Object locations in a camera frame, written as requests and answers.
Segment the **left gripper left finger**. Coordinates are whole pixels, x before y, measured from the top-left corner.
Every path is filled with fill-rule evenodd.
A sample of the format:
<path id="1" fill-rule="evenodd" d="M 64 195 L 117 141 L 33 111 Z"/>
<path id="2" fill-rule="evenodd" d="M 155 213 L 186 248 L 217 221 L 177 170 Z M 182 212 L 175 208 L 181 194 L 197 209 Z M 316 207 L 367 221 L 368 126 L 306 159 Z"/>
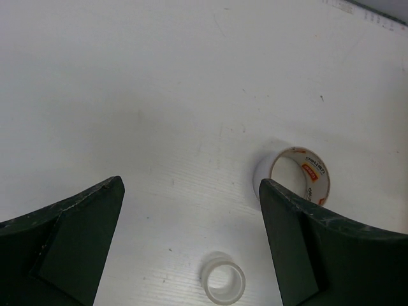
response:
<path id="1" fill-rule="evenodd" d="M 68 199 L 31 274 L 79 305 L 94 303 L 124 199 L 120 176 Z"/>

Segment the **small clear tape roll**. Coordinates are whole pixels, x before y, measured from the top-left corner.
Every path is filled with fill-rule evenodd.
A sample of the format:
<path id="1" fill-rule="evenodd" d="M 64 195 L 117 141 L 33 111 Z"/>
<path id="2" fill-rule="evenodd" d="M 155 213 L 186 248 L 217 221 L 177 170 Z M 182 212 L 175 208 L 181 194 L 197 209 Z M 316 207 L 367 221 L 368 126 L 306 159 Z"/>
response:
<path id="1" fill-rule="evenodd" d="M 216 305 L 233 305 L 241 299 L 246 287 L 243 270 L 221 251 L 203 258 L 200 282 L 208 299 Z"/>

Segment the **large tape roll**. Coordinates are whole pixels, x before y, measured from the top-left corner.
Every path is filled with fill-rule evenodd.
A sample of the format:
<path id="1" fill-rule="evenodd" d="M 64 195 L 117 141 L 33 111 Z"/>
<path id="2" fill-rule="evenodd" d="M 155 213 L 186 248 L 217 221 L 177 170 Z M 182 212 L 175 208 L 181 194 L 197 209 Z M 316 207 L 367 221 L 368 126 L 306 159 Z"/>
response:
<path id="1" fill-rule="evenodd" d="M 326 203 L 330 193 L 328 168 L 315 152 L 305 147 L 275 148 L 259 161 L 252 178 L 257 198 L 263 179 L 274 179 L 319 206 Z"/>

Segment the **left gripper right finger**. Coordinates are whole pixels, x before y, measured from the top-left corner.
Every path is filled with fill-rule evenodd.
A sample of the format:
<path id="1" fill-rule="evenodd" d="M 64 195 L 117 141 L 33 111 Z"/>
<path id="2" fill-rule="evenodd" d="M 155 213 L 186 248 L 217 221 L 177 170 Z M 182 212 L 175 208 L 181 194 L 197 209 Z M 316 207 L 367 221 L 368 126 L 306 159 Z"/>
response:
<path id="1" fill-rule="evenodd" d="M 271 179 L 259 187 L 261 211 L 284 305 L 301 305 L 319 292 L 303 235 L 296 195 Z"/>

